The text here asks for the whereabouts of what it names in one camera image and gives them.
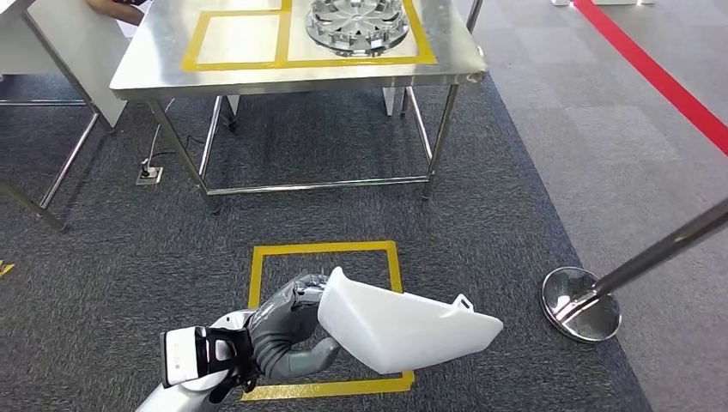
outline yellow tape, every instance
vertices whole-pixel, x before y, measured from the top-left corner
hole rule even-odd
[[[402,373],[401,378],[351,380],[349,382],[330,382],[309,385],[259,386],[250,393],[243,394],[244,401],[265,399],[293,399],[300,397],[346,397],[369,395],[373,393],[406,392],[415,382],[412,371]]]
[[[255,246],[252,252],[251,284],[248,307],[260,304],[260,283],[263,278],[265,256],[292,255],[299,253],[336,253],[346,251],[385,251],[389,269],[391,290],[402,293],[402,277],[399,274],[397,246],[391,240],[372,242],[314,243],[309,245]],[[264,399],[292,399],[300,397],[343,397],[372,393],[409,391],[415,381],[415,373],[403,372],[399,378],[352,380],[349,382],[325,382],[302,385],[258,386],[254,391],[243,394],[244,401]]]
[[[234,10],[234,11],[203,11],[200,13],[195,31],[192,33],[190,43],[185,55],[182,57],[180,68],[182,71],[224,71],[224,70],[261,70],[261,69],[295,69],[307,67],[346,67],[361,65],[386,64],[434,64],[437,59],[430,47],[425,30],[417,15],[412,0],[403,0],[404,12],[409,19],[409,30],[415,38],[417,45],[416,56],[378,57],[378,58],[333,58],[325,60],[288,60],[288,46],[291,36],[291,10],[293,0],[281,0],[280,9],[269,10]],[[212,17],[227,17],[236,15],[278,15],[278,37],[276,44],[276,57],[272,62],[223,62],[198,63],[197,56],[204,41],[204,36]]]

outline white plastic part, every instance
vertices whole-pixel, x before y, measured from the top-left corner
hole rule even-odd
[[[448,305],[351,281],[341,268],[329,277],[318,321],[356,359],[381,374],[482,351],[503,329],[499,319],[476,313],[462,294]]]

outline chrome base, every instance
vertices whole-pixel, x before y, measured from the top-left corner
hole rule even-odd
[[[546,275],[541,287],[541,304],[546,318],[561,333],[579,342],[605,341],[616,334],[622,323],[619,304],[611,294],[569,316],[560,313],[569,302],[584,296],[596,281],[597,277],[587,270],[565,267]]]

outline red floor tape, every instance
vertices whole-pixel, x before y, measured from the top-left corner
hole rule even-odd
[[[715,117],[677,80],[672,78],[592,0],[574,0],[574,6],[690,123],[728,155],[728,126]]]

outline metal pole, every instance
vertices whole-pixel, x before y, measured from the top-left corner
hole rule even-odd
[[[610,294],[655,266],[698,245],[728,222],[728,198],[594,283],[597,297]]]
[[[432,196],[432,190],[434,186],[434,178],[437,173],[437,166],[440,164],[440,157],[442,150],[445,147],[445,140],[447,139],[448,133],[450,133],[450,115],[452,109],[455,107],[455,99],[458,97],[459,85],[452,84],[450,91],[447,93],[447,100],[445,101],[445,110],[442,113],[442,119],[440,121],[440,128],[437,131],[437,141],[434,143],[434,151],[432,160],[428,167],[428,182],[425,184],[425,189],[422,192],[422,197],[429,199]]]
[[[476,26],[478,16],[480,15],[481,7],[482,0],[473,1],[473,5],[470,8],[470,13],[468,14],[468,21],[467,23],[465,23],[465,26],[471,33],[473,33],[473,28],[475,28]],[[445,139],[447,139],[447,135],[450,132],[450,123],[452,122],[452,120],[450,119],[450,115],[452,114],[453,107],[455,107],[455,99],[457,99],[458,97],[459,89],[460,86],[458,84],[452,84],[450,85],[450,90],[447,92],[445,110],[442,113],[440,129],[437,131],[437,141],[434,143],[434,152],[428,168],[428,182],[425,184],[425,189],[422,192],[422,197],[426,199],[429,199],[430,196],[432,196],[434,177],[437,173],[437,166],[440,163],[442,149],[445,147]]]
[[[15,199],[16,202],[21,204],[26,209],[33,212],[36,216],[38,216],[40,219],[43,219],[45,223],[48,223],[51,225],[51,227],[57,229],[57,230],[64,230],[64,224],[61,223],[58,219],[55,218],[55,216],[51,215],[51,212],[48,210],[45,210],[41,208],[39,205],[35,204],[34,201],[28,199],[25,197],[20,191],[18,191],[15,187],[10,185],[9,183],[0,182],[0,192],[7,194],[8,196]]]
[[[480,15],[480,9],[482,7],[482,0],[474,0],[472,7],[470,7],[470,14],[468,15],[468,22],[465,23],[465,26],[468,28],[468,31],[473,33],[473,29],[476,26],[477,18]]]
[[[76,142],[76,146],[73,147],[73,150],[70,151],[68,157],[66,158],[66,162],[64,162],[64,165],[61,167],[61,170],[58,171],[58,175],[56,175],[56,178],[53,180],[53,184],[51,185],[51,188],[48,189],[48,191],[45,193],[45,196],[43,196],[43,199],[40,200],[40,207],[43,209],[48,209],[48,205],[51,204],[51,200],[56,196],[56,191],[58,191],[58,188],[61,187],[61,183],[64,181],[64,178],[66,177],[66,173],[68,173],[71,165],[73,165],[73,161],[76,159],[76,156],[78,155],[78,152],[81,151],[81,147],[86,142],[86,138],[89,134],[91,134],[91,130],[94,128],[94,125],[96,124],[96,120],[99,119],[99,113],[94,113],[94,116],[91,118],[91,121],[88,122],[88,125],[86,126],[86,130],[83,131],[81,134],[81,137],[78,138],[78,142]]]
[[[432,149],[430,148],[430,141],[428,139],[428,131],[425,129],[425,123],[422,121],[422,113],[420,112],[420,106],[417,104],[417,98],[415,97],[415,90],[411,87],[404,88],[404,95],[409,96],[412,100],[412,107],[415,110],[415,119],[417,123],[417,131],[420,134],[422,140],[422,148],[425,150],[425,155],[428,157],[428,162],[432,160]]]
[[[209,161],[209,152],[212,149],[212,139],[215,138],[217,131],[217,121],[220,118],[220,109],[222,100],[227,99],[225,96],[217,96],[215,98],[215,107],[212,109],[212,119],[209,121],[209,130],[207,131],[207,139],[205,139],[205,147],[203,150],[203,158],[200,160],[200,179],[204,181],[205,173],[207,173],[207,164]]]
[[[337,182],[303,183],[300,185],[272,185],[255,187],[234,187],[229,189],[210,189],[207,191],[207,194],[210,196],[228,196],[252,193],[274,193],[278,191],[310,191],[314,189],[333,189],[336,187],[408,185],[412,183],[423,183],[427,181],[427,176],[409,176],[407,178],[340,180]]]
[[[85,106],[80,99],[33,99],[33,100],[0,100],[0,106],[10,107],[48,107],[48,106]]]
[[[170,123],[164,109],[156,100],[150,100],[147,102],[147,104],[152,110],[152,113],[155,115],[157,123],[159,123],[160,125],[162,135],[166,136],[167,140],[170,142],[170,144],[172,144],[174,151],[177,153],[177,156],[182,161],[182,166],[185,167],[187,173],[190,175],[190,178],[192,178],[192,181],[195,183],[195,188],[199,192],[200,196],[203,198],[205,203],[207,203],[208,207],[213,212],[216,212],[218,208],[217,204],[215,203],[215,199],[207,195],[207,186],[205,186],[205,183],[200,175],[197,174],[197,168],[195,167],[195,163],[190,158],[190,155],[187,154],[187,151],[185,150],[185,145],[182,143],[181,140],[179,140],[179,135],[174,129],[174,126],[172,126],[172,123]]]

